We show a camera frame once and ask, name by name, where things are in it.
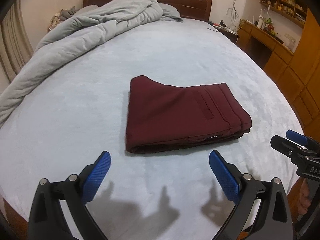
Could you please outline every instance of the metal screw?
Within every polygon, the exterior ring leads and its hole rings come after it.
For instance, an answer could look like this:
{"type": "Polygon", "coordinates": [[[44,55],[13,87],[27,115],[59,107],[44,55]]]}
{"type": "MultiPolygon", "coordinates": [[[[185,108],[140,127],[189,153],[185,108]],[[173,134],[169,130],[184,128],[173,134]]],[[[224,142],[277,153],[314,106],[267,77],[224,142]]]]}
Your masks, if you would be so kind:
{"type": "Polygon", "coordinates": [[[279,179],[279,178],[274,178],[273,181],[274,181],[276,184],[280,184],[280,183],[281,183],[281,179],[279,179]]]}
{"type": "Polygon", "coordinates": [[[41,179],[40,181],[40,185],[45,185],[48,182],[47,179],[41,179]]]}
{"type": "Polygon", "coordinates": [[[243,174],[243,178],[245,180],[250,180],[250,179],[252,179],[252,176],[249,173],[245,173],[245,174],[243,174]]]}
{"type": "Polygon", "coordinates": [[[69,176],[69,180],[70,180],[70,181],[75,181],[77,178],[78,178],[78,175],[77,175],[77,174],[71,174],[71,175],[69,176]]]}

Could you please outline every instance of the maroon pants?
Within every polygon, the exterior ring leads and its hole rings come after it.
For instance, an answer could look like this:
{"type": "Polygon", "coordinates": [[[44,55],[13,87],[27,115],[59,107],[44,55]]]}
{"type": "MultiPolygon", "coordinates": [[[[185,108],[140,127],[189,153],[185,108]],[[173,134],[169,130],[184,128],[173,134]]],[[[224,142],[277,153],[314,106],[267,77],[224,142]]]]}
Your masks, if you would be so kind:
{"type": "Polygon", "coordinates": [[[225,83],[181,88],[146,76],[131,80],[128,152],[162,152],[237,139],[251,126],[249,114],[225,83]]]}

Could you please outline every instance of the toy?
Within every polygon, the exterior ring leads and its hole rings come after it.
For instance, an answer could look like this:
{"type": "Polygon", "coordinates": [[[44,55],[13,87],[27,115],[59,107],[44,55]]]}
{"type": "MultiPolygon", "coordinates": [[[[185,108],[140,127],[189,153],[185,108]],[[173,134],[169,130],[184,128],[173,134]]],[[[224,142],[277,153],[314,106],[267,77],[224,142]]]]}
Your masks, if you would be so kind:
{"type": "Polygon", "coordinates": [[[277,36],[278,35],[278,33],[276,33],[275,31],[274,31],[274,27],[273,27],[273,30],[272,31],[270,31],[273,35],[275,35],[275,36],[277,36]]]}
{"type": "Polygon", "coordinates": [[[283,4],[280,4],[280,5],[278,6],[278,10],[279,10],[279,11],[282,11],[283,6],[284,6],[283,4]]]}

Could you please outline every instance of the gray comforter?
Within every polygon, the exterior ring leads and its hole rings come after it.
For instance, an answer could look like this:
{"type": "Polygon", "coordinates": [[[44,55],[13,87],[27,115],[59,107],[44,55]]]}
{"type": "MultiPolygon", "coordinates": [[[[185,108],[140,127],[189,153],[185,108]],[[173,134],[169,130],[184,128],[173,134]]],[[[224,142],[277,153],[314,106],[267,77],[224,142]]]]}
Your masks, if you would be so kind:
{"type": "Polygon", "coordinates": [[[159,20],[162,14],[157,0],[113,0],[58,25],[39,42],[33,57],[0,95],[0,127],[24,96],[52,72],[118,34],[159,20]]]}

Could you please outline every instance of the bed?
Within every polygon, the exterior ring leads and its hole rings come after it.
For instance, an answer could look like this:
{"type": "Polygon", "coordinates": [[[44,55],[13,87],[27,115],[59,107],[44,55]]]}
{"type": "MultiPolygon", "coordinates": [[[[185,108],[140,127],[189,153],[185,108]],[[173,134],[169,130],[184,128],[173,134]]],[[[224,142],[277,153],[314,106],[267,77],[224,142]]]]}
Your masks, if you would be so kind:
{"type": "Polygon", "coordinates": [[[111,168],[87,208],[108,239],[212,239],[233,208],[209,167],[213,149],[256,179],[281,178],[287,192],[297,180],[290,159],[269,142],[288,129],[301,133],[298,119],[244,52],[208,30],[212,0],[158,1],[175,6],[183,23],[137,26],[66,63],[26,95],[0,128],[0,194],[26,220],[41,178],[54,182],[79,174],[103,150],[111,153],[111,168]],[[141,74],[181,87],[225,82],[252,118],[250,133],[184,150],[126,152],[130,80],[141,74]]]}

